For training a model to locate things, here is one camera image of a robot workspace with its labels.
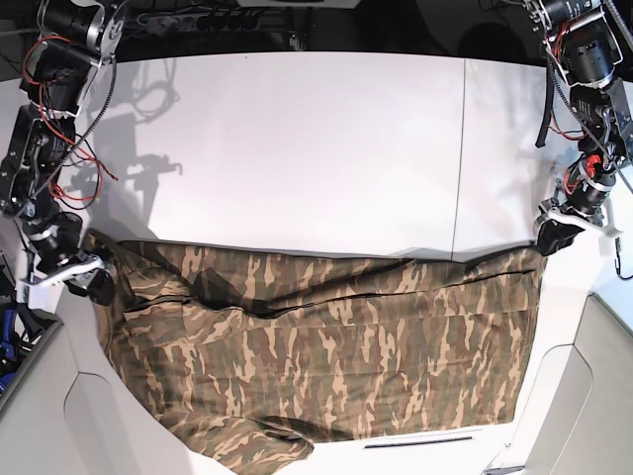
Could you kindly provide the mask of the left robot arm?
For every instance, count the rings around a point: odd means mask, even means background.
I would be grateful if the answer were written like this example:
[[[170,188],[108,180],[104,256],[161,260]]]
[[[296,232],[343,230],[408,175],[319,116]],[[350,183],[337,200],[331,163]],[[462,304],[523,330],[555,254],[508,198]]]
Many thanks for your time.
[[[536,147],[556,132],[579,157],[539,205],[536,247],[549,256],[577,235],[595,233],[607,248],[621,235],[609,195],[632,163],[632,113],[616,74],[632,34],[611,1],[526,1],[546,59],[545,104]]]

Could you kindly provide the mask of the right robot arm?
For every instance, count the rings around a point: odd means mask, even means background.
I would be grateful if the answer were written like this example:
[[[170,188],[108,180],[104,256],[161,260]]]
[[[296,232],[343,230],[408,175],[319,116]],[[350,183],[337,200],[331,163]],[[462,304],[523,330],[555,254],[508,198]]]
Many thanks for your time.
[[[129,7],[125,1],[43,1],[37,13],[39,38],[26,53],[20,84],[28,96],[20,108],[1,161],[1,214],[20,225],[39,257],[16,284],[20,303],[45,307],[49,288],[69,291],[107,306],[114,296],[107,259],[82,247],[83,221],[64,211],[57,179],[87,135],[75,120],[105,66],[115,67],[116,48]]]

